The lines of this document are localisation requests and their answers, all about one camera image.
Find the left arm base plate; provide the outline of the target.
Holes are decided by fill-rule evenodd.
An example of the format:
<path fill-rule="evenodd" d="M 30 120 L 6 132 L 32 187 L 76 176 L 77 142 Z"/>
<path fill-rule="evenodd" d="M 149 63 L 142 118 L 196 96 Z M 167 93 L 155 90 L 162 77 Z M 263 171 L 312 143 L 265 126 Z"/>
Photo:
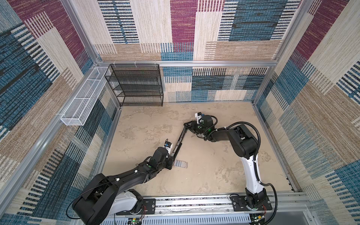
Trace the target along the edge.
<path fill-rule="evenodd" d="M 156 199 L 155 198 L 145 198 L 142 200 L 141 207 L 135 207 L 135 210 L 131 211 L 121 211 L 116 213 L 117 216 L 140 216 L 145 212 L 145 215 L 153 215 L 155 214 L 156 207 Z"/>

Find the white staples tray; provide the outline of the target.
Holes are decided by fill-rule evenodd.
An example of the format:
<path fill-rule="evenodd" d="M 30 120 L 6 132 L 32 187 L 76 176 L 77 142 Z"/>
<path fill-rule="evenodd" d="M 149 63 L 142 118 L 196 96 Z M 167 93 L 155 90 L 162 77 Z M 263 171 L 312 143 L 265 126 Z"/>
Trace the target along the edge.
<path fill-rule="evenodd" d="M 182 160 L 175 160 L 173 163 L 174 167 L 180 167 L 180 168 L 187 168 L 188 167 L 188 163 L 186 161 L 182 161 Z"/>

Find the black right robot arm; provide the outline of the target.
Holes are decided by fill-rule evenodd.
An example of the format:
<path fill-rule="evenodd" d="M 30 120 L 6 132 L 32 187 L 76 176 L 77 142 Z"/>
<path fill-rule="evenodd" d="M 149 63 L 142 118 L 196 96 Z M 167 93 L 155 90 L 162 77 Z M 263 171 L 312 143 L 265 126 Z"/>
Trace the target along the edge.
<path fill-rule="evenodd" d="M 195 121 L 184 123 L 190 132 L 201 135 L 204 141 L 229 141 L 235 154 L 241 158 L 246 176 L 247 207 L 255 210 L 262 206 L 267 194 L 259 175 L 257 165 L 261 137 L 258 130 L 249 122 L 239 121 L 227 127 L 216 128 L 216 117 L 198 113 Z"/>

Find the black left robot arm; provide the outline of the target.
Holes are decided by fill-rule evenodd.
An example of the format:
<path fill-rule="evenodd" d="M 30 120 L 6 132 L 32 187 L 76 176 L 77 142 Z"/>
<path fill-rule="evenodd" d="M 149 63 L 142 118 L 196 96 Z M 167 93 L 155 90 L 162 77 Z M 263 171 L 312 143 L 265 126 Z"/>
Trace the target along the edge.
<path fill-rule="evenodd" d="M 100 225 L 119 212 L 137 215 L 143 210 L 143 197 L 133 187 L 155 178 L 164 168 L 170 170 L 173 162 L 169 151 L 158 147 L 134 169 L 111 176 L 99 173 L 71 203 L 72 210 L 86 225 Z"/>

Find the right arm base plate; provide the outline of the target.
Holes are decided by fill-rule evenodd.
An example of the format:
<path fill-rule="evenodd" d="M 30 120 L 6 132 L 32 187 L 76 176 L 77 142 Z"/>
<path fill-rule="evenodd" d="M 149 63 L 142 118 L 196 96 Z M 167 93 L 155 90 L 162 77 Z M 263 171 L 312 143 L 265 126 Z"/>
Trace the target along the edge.
<path fill-rule="evenodd" d="M 250 196 L 240 196 L 237 194 L 232 194 L 229 196 L 229 198 L 232 202 L 232 207 L 235 212 L 273 210 L 273 206 L 268 196 L 255 200 L 253 198 L 250 198 Z"/>

